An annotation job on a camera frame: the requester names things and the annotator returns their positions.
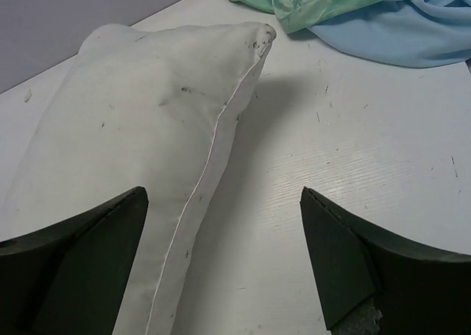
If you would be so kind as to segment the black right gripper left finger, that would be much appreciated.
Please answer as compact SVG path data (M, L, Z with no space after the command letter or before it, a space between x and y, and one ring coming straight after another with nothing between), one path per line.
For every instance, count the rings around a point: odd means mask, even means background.
M2 334L111 334L148 211L140 186L1 242Z

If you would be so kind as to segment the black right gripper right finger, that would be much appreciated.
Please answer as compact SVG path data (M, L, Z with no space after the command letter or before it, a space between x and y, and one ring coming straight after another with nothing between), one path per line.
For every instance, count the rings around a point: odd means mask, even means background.
M470 257L407 239L304 188L302 226L332 334L468 334Z

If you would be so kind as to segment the white pillow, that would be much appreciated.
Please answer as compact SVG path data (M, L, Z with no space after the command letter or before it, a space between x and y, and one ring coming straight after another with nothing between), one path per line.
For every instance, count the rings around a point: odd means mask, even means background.
M145 188L111 334L170 334L196 234L275 37L261 23L93 31L19 163L1 242Z

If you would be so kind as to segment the blue green satin pillowcase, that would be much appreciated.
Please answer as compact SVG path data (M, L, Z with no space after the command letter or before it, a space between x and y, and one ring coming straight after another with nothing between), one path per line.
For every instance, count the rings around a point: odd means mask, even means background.
M470 0L229 0L348 55L407 68L470 59Z

